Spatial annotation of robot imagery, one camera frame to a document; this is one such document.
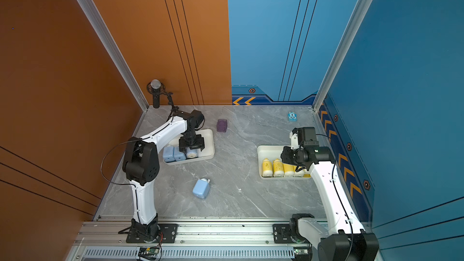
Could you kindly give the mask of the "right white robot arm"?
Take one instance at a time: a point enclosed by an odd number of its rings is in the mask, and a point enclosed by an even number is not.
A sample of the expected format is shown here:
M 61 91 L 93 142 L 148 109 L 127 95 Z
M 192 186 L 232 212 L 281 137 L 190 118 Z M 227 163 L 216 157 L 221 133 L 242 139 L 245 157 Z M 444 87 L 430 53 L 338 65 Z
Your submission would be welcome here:
M 340 183 L 337 162 L 330 148 L 285 146 L 281 158 L 285 164 L 308 169 L 327 218 L 324 228 L 311 217 L 294 215 L 297 237 L 316 247 L 321 261 L 374 261 L 379 251 L 378 239 L 366 232 L 357 218 Z

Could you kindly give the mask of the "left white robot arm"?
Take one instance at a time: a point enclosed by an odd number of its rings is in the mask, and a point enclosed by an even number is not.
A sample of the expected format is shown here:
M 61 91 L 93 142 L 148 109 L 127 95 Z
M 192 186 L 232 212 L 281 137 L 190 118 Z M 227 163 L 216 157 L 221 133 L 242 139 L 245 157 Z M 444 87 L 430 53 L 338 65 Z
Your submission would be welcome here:
M 196 130 L 204 121 L 201 111 L 178 111 L 159 128 L 141 138 L 132 137 L 126 145 L 123 171 L 129 181 L 134 200 L 134 216 L 131 220 L 127 242 L 155 242 L 160 235 L 158 213 L 154 201 L 154 179 L 160 172 L 159 152 L 176 137 L 179 149 L 205 148 L 203 136 Z

